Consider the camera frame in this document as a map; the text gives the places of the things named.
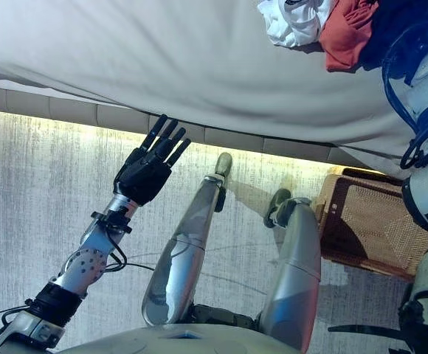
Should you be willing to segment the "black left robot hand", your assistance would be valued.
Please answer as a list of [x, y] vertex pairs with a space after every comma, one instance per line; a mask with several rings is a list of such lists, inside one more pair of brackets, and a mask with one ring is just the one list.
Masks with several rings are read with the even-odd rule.
[[142, 144], [133, 149], [116, 174], [113, 192], [139, 206], [152, 201], [172, 173], [172, 167], [190, 145], [179, 121], [161, 115]]

